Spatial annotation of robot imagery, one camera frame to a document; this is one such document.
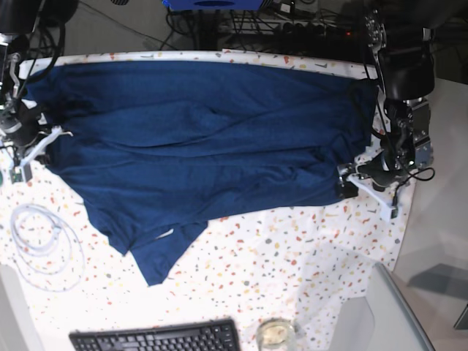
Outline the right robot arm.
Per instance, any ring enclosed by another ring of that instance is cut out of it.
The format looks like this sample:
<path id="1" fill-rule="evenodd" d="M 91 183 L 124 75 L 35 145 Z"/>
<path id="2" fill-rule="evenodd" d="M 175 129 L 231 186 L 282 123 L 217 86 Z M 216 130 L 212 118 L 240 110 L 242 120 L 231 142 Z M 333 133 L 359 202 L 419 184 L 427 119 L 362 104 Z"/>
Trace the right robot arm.
<path id="1" fill-rule="evenodd" d="M 14 184 L 29 182 L 31 162 L 48 162 L 46 148 L 64 134 L 41 120 L 43 107 L 29 107 L 24 98 L 63 55 L 65 25 L 77 8 L 77 1 L 1 2 L 1 150 Z"/>

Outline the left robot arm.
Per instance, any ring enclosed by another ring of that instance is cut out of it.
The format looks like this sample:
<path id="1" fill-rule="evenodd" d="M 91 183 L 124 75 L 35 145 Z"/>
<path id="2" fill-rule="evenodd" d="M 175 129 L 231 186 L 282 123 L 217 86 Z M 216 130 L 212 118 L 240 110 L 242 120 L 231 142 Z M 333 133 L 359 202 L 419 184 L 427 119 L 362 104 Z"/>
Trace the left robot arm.
<path id="1" fill-rule="evenodd" d="M 362 54 L 370 54 L 373 79 L 384 100 L 377 103 L 383 134 L 381 151 L 367 162 L 339 165 L 342 198 L 365 191 L 380 204 L 389 222 L 399 214 L 399 194 L 411 180 L 422 181 L 429 171 L 433 147 L 429 136 L 434 90 L 431 45 L 438 34 L 450 39 L 457 30 L 448 24 L 467 8 L 466 1 L 365 1 L 360 32 Z"/>

